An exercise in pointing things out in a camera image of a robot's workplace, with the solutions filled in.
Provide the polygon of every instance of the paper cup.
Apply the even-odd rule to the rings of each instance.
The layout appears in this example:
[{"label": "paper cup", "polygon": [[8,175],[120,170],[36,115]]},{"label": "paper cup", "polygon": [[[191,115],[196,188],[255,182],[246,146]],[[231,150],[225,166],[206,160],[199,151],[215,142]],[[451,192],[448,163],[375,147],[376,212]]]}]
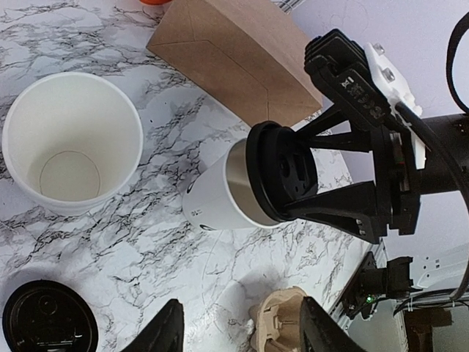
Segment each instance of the paper cup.
[{"label": "paper cup", "polygon": [[1,147],[8,171],[31,199],[61,215],[80,215],[129,181],[143,133],[135,106],[113,84],[59,73],[18,96]]},{"label": "paper cup", "polygon": [[188,187],[182,210],[195,227],[233,230],[249,227],[272,229],[280,224],[259,206],[251,189],[243,139]]}]

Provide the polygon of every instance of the marble tabletop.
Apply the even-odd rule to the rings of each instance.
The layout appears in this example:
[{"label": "marble tabletop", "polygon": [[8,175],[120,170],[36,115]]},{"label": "marble tabletop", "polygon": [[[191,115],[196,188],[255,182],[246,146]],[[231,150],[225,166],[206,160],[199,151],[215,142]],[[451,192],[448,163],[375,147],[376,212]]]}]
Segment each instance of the marble tabletop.
[{"label": "marble tabletop", "polygon": [[[185,308],[185,351],[249,351],[248,308],[301,286],[330,309],[368,248],[294,221],[276,230],[203,232],[181,194],[248,126],[145,50],[162,7],[138,0],[2,0],[0,117],[29,84],[77,70],[121,88],[139,110],[144,154],[101,209],[57,216],[27,199],[0,158],[0,307],[24,282],[52,279],[90,305],[99,351],[120,351],[170,299]],[[314,151],[320,191],[345,186],[342,156]],[[7,346],[0,334],[0,351]]]}]

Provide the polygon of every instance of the screw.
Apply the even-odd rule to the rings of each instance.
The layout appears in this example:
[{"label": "screw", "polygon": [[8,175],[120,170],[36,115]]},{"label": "screw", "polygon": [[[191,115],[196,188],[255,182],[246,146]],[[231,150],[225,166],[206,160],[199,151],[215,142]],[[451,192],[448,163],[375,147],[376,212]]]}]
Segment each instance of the screw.
[{"label": "screw", "polygon": [[384,52],[384,48],[381,46],[381,44],[379,43],[376,43],[373,45],[373,48],[374,50],[378,53],[378,55],[383,55],[385,52]]},{"label": "screw", "polygon": [[382,70],[381,73],[383,74],[384,78],[386,78],[386,81],[388,82],[392,82],[396,80],[396,77],[394,76],[393,71],[391,71],[389,67]]}]

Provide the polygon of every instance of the table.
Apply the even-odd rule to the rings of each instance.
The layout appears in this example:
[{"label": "table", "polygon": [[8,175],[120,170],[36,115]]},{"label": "table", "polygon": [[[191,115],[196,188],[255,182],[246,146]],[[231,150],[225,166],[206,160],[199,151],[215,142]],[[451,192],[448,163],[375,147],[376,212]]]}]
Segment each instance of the table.
[{"label": "table", "polygon": [[[330,309],[368,248],[327,226],[203,232],[181,211],[197,175],[248,126],[145,50],[163,8],[137,0],[3,0],[1,124],[15,97],[52,73],[94,73],[139,110],[144,153],[101,209],[57,216],[27,199],[0,158],[0,307],[15,288],[52,279],[77,291],[100,330],[99,351],[123,349],[170,299],[185,307],[185,351],[249,351],[248,308],[301,286]],[[349,184],[339,152],[314,151],[320,191]],[[0,350],[7,351],[3,334]]]}]

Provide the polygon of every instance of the brown box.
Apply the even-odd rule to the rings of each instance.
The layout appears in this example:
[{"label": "brown box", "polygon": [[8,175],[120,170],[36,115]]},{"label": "brown box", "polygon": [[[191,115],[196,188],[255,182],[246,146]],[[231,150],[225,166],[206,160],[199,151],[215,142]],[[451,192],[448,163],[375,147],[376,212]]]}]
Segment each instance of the brown box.
[{"label": "brown box", "polygon": [[270,0],[174,0],[147,47],[249,125],[293,125],[321,108],[308,42]]}]

